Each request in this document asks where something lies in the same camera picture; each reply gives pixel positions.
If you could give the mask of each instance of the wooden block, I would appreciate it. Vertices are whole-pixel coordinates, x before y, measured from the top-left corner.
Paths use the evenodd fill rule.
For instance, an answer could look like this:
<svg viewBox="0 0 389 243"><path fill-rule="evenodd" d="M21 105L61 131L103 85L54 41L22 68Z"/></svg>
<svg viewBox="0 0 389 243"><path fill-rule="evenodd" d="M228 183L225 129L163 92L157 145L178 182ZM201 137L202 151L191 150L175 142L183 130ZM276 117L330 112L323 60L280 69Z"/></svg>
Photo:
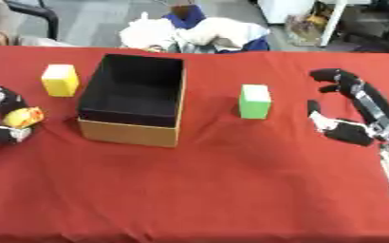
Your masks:
<svg viewBox="0 0 389 243"><path fill-rule="evenodd" d="M263 84L243 84L239 97L240 116L243 119L265 119L271 105L269 89Z"/></svg>
<svg viewBox="0 0 389 243"><path fill-rule="evenodd" d="M42 77L49 96L72 97L79 85L73 65L49 65Z"/></svg>

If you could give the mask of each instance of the red tablecloth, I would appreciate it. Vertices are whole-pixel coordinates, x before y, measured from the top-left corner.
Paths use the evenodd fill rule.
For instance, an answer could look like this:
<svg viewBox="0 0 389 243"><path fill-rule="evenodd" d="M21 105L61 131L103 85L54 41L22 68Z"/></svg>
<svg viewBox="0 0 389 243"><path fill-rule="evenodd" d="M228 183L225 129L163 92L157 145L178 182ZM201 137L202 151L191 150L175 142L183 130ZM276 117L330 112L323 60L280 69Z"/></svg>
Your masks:
<svg viewBox="0 0 389 243"><path fill-rule="evenodd" d="M86 140L81 89L48 97L48 64L73 64L84 87L104 53L186 61L176 149ZM321 67L356 72L389 97L387 54L0 47L0 84L47 115L29 140L0 146L0 241L389 243L377 146L329 140L306 117L315 98L330 117L359 118L343 96L319 94L307 72ZM266 121L236 116L241 84L269 86Z"/></svg>

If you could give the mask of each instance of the green cube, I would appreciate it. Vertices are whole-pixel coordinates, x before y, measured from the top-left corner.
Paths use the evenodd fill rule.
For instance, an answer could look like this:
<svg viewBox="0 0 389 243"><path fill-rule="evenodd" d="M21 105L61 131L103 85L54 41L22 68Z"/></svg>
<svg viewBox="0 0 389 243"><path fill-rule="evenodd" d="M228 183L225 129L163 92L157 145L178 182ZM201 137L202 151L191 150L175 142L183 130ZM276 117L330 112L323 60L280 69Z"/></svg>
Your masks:
<svg viewBox="0 0 389 243"><path fill-rule="evenodd" d="M269 88L263 84L243 84L239 98L243 119L265 119L271 105Z"/></svg>

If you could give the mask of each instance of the blue cloth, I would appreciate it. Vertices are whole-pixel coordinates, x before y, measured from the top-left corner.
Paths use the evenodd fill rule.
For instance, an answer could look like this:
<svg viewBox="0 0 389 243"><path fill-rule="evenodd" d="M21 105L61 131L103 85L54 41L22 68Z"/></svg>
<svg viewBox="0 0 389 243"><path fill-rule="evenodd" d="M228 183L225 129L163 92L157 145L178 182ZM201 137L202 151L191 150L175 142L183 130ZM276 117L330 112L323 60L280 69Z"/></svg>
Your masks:
<svg viewBox="0 0 389 243"><path fill-rule="evenodd" d="M173 13L168 13L163 16L167 18L173 23L176 28L193 28L199 24L200 21L206 19L205 14L203 14L202 10L198 5L190 5L189 10L187 12L187 16L185 19L180 19ZM245 52L252 50L269 50L269 43L267 42L266 36L263 36L259 39L250 41L246 43L241 50L230 51L230 50L221 50L217 53L237 53L237 52Z"/></svg>
<svg viewBox="0 0 389 243"><path fill-rule="evenodd" d="M188 7L189 10L184 20L178 18L178 16L176 16L173 13L168 13L163 17L169 19L176 28L185 28L185 29L193 28L197 26L197 24L199 24L200 21L206 19L205 14L203 14L202 10L198 5L190 5Z"/></svg>

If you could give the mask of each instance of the person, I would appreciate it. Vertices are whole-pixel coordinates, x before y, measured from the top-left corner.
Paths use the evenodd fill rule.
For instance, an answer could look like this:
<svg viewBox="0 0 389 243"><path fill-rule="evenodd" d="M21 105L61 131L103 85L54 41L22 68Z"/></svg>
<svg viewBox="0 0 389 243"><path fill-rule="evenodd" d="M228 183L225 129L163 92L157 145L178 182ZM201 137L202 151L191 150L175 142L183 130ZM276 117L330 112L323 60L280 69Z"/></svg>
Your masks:
<svg viewBox="0 0 389 243"><path fill-rule="evenodd" d="M71 47L48 38L18 35L13 23L12 11L4 0L0 0L0 46Z"/></svg>

